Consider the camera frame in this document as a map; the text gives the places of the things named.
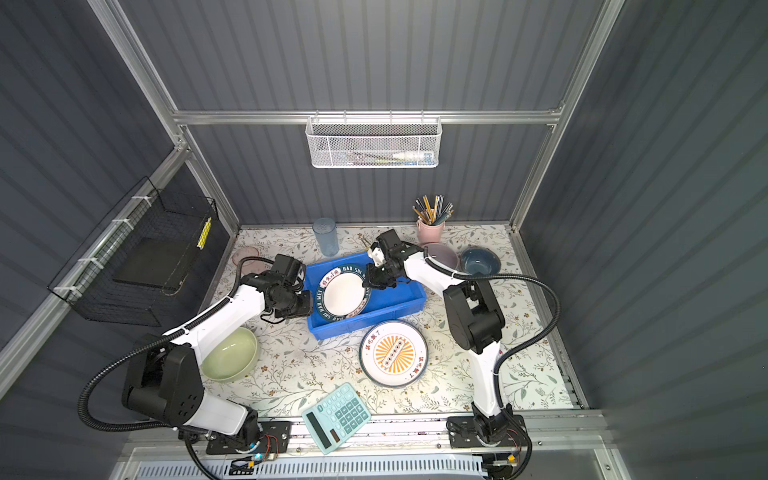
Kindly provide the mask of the green rim lettered plate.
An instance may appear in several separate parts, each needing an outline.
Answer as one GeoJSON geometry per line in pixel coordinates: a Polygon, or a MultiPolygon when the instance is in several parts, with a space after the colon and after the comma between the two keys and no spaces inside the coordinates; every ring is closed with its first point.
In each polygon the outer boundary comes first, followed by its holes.
{"type": "Polygon", "coordinates": [[[365,267],[357,264],[344,264],[328,271],[314,294],[318,315],[333,323],[360,314],[372,296],[372,289],[363,285],[365,274],[365,267]]]}

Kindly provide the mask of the orange sunburst plate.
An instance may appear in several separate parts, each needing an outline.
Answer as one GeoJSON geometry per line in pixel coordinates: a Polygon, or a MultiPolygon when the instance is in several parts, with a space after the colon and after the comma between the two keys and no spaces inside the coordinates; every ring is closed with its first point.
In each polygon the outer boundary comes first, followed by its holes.
{"type": "Polygon", "coordinates": [[[359,363],[376,385],[404,388],[420,379],[428,365],[428,346],[422,333],[401,320],[382,322],[363,336],[359,363]]]}

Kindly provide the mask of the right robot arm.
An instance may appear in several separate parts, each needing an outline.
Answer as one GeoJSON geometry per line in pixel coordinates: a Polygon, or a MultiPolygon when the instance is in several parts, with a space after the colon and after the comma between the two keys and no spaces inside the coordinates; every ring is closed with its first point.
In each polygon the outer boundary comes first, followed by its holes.
{"type": "Polygon", "coordinates": [[[393,229],[376,237],[368,256],[373,264],[366,268],[365,286],[385,290],[407,279],[442,298],[452,338],[469,355],[474,414],[487,420],[501,414],[497,363],[505,317],[490,282],[436,261],[425,248],[402,240],[393,229]]]}

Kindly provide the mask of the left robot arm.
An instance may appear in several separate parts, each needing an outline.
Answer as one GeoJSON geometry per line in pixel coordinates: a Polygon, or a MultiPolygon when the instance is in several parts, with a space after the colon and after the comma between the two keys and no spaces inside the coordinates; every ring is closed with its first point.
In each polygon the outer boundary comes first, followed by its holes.
{"type": "Polygon", "coordinates": [[[179,430],[210,431],[255,443],[261,435],[258,414],[207,392],[200,367],[216,347],[254,316],[286,320],[311,313],[311,294],[304,288],[306,266],[282,254],[270,264],[265,272],[241,277],[228,296],[169,331],[168,342],[131,359],[123,406],[179,430]]]}

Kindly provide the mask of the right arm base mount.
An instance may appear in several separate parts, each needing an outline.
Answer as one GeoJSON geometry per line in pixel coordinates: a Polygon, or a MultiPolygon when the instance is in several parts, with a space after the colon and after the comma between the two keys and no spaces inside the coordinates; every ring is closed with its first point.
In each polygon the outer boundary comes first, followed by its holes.
{"type": "Polygon", "coordinates": [[[519,451],[531,444],[525,421],[511,404],[493,416],[486,416],[472,406],[471,416],[448,417],[446,429],[454,449],[511,447],[519,451]]]}

